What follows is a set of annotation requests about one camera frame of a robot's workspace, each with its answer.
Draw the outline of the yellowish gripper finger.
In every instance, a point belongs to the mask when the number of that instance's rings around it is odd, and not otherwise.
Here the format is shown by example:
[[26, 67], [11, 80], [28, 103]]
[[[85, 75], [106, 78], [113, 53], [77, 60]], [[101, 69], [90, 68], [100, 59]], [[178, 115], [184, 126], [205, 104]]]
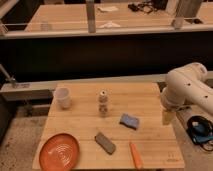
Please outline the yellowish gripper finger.
[[169, 125], [171, 123], [171, 121], [173, 120], [174, 116], [175, 116], [175, 112], [174, 111], [169, 111], [169, 110], [164, 110], [162, 112], [163, 116], [162, 116], [162, 123], [164, 125]]

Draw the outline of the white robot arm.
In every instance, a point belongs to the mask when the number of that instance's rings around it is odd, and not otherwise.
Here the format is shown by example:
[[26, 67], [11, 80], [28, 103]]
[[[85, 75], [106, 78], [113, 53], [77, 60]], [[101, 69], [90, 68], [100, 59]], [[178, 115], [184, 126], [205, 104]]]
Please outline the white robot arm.
[[166, 86], [160, 94], [164, 125], [171, 123], [185, 101], [196, 104], [213, 116], [213, 88], [205, 84], [207, 74], [206, 67], [199, 62], [172, 69], [166, 74]]

